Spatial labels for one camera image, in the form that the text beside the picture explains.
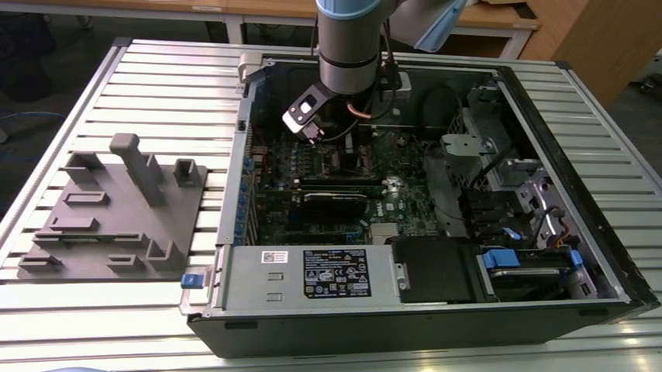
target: blue latch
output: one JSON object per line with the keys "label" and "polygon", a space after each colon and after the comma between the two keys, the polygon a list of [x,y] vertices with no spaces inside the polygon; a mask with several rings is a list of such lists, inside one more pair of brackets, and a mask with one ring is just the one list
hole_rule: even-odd
{"label": "blue latch", "polygon": [[252,159],[244,158],[244,173],[250,173],[252,171]]}
{"label": "blue latch", "polygon": [[242,237],[244,235],[244,226],[243,224],[238,223],[235,225],[235,236]]}
{"label": "blue latch", "polygon": [[244,222],[244,218],[246,218],[246,212],[243,209],[238,209],[236,210],[236,220],[239,222]]}
{"label": "blue latch", "polygon": [[514,239],[514,240],[522,240],[522,235],[515,232],[515,230],[510,229],[509,227],[502,227],[501,228],[507,235]]}
{"label": "blue latch", "polygon": [[519,259],[515,250],[491,250],[483,253],[486,269],[501,267],[519,267]]}
{"label": "blue latch", "polygon": [[581,265],[583,265],[582,255],[579,254],[578,250],[570,251],[570,261],[573,262],[574,267],[579,267]]}
{"label": "blue latch", "polygon": [[203,289],[203,288],[204,288],[203,274],[182,275],[182,289]]}

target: blue clip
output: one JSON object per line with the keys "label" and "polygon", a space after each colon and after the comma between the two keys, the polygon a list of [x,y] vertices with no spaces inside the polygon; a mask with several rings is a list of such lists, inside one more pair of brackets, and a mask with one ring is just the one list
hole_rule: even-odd
{"label": "blue clip", "polygon": [[515,240],[522,240],[522,235],[519,235],[515,230],[510,229],[509,227],[502,227],[501,228],[506,233],[507,235],[514,238]]}
{"label": "blue clip", "polygon": [[499,267],[519,267],[519,259],[515,250],[491,250],[483,253],[486,269]]}
{"label": "blue clip", "polygon": [[573,266],[575,268],[577,267],[581,267],[583,265],[582,255],[579,254],[579,251],[578,250],[571,250],[570,251],[570,261],[573,262]]}
{"label": "blue clip", "polygon": [[203,289],[203,288],[204,288],[203,274],[182,275],[182,289]]}

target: aluminum table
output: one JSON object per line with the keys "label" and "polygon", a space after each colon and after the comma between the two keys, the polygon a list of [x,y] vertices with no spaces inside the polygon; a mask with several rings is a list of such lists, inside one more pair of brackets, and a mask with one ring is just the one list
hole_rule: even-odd
{"label": "aluminum table", "polygon": [[[0,224],[0,370],[609,370],[662,365],[662,309],[597,325],[543,345],[219,359],[179,311],[179,283],[23,284],[17,263],[48,218],[68,153],[100,151],[118,132],[136,133],[162,164],[194,157],[207,179],[188,264],[214,262],[236,109],[236,65],[246,51],[307,49],[132,40],[114,46]],[[507,64],[515,71],[577,172],[650,286],[662,293],[662,181],[573,71],[550,62],[399,54],[399,60]],[[206,293],[191,293],[194,304]]]}

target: floor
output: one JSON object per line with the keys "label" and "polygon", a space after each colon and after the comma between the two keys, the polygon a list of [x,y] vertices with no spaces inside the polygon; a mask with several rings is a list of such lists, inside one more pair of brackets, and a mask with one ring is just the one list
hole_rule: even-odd
{"label": "floor", "polygon": [[[43,57],[43,66],[53,82],[52,94],[31,103],[16,103],[0,92],[0,113],[48,111],[65,115],[85,88],[99,62],[118,36],[142,39],[210,42],[223,40],[223,25],[203,22],[151,19],[93,18],[93,28],[83,30],[76,18],[53,15],[48,28],[57,50]],[[307,47],[310,27],[255,25],[247,27],[248,41],[270,45]],[[653,167],[662,173],[662,103],[627,87],[609,108],[617,123],[635,143]],[[20,117],[0,121],[9,139],[0,143],[0,217],[29,176],[61,124],[53,117]]]}

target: warning label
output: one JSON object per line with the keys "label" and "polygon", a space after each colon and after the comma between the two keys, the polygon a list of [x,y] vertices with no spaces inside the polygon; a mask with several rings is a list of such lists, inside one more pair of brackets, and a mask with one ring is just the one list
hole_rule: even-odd
{"label": "warning label", "polygon": [[307,298],[370,297],[366,250],[304,250],[303,281]]}

